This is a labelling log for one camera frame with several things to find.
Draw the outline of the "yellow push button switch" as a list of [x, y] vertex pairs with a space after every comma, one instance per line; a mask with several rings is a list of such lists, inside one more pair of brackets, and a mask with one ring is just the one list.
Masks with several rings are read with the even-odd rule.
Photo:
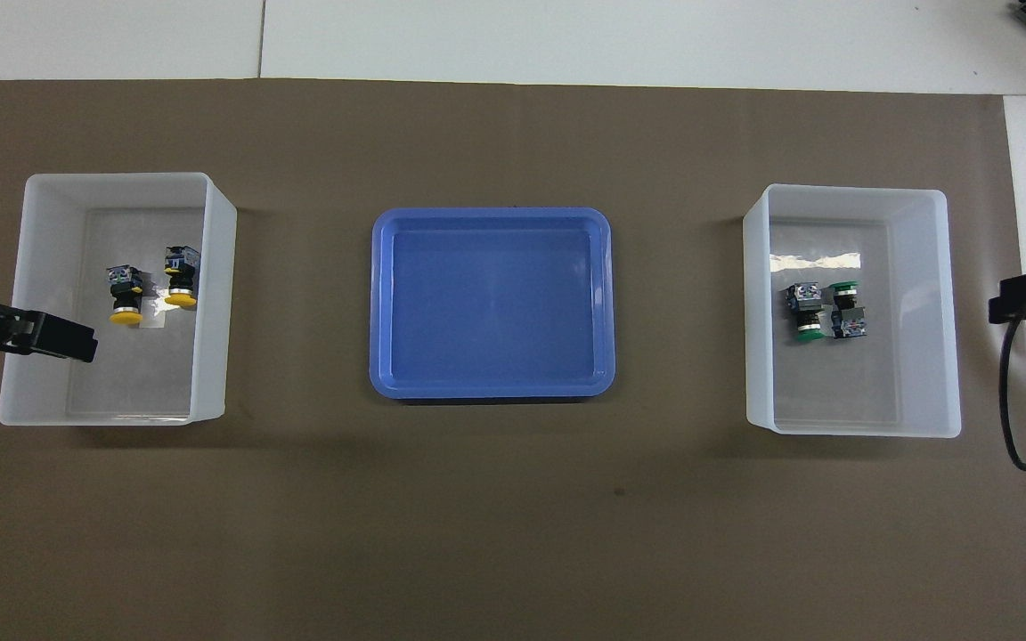
[[130, 266], [130, 264], [111, 266], [107, 268], [107, 281], [109, 282], [110, 295], [113, 296], [110, 323], [126, 326], [139, 325], [143, 319], [140, 308], [142, 308], [143, 292], [145, 292], [139, 268]]
[[168, 278], [166, 304], [192, 308], [197, 304], [200, 253], [191, 245], [168, 245], [164, 272]]

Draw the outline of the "green push button switch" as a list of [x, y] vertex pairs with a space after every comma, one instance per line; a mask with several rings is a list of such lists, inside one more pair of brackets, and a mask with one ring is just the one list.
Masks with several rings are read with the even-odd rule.
[[831, 285], [831, 324], [835, 339], [867, 336], [866, 308], [859, 304], [857, 280], [837, 281]]
[[824, 339], [822, 313], [824, 310], [821, 288], [816, 281], [797, 281], [785, 291], [787, 309], [794, 318], [795, 340]]

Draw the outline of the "translucent white plastic box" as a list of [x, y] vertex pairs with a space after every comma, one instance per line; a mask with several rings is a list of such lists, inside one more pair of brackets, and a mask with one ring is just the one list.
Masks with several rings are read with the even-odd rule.
[[[239, 212], [202, 172], [34, 174], [26, 182], [12, 303], [90, 326], [91, 362], [8, 354], [8, 426], [182, 426], [224, 414]], [[197, 304], [162, 329], [110, 323], [107, 268], [167, 294], [166, 247], [200, 254]]]
[[[778, 434], [961, 433], [945, 195], [770, 185], [742, 222], [746, 418]], [[835, 339], [832, 288], [857, 280], [867, 336]], [[785, 291], [816, 281], [826, 337], [794, 337]]]

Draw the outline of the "blue plastic tray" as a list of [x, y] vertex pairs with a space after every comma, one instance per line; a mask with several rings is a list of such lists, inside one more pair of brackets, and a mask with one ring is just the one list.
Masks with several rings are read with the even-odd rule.
[[395, 401], [585, 399], [616, 378], [591, 207], [399, 207], [371, 232], [368, 377]]

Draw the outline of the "brown paper mat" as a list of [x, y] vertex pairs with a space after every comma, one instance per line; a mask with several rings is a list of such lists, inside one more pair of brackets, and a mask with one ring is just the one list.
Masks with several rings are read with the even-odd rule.
[[[239, 210], [225, 414], [0, 425], [0, 641], [1026, 641], [986, 321], [1022, 270], [1000, 97], [0, 81], [0, 301], [26, 179], [142, 171]], [[771, 183], [946, 195], [956, 438], [746, 422], [741, 221]], [[603, 396], [376, 394], [371, 227], [431, 206], [609, 219]]]

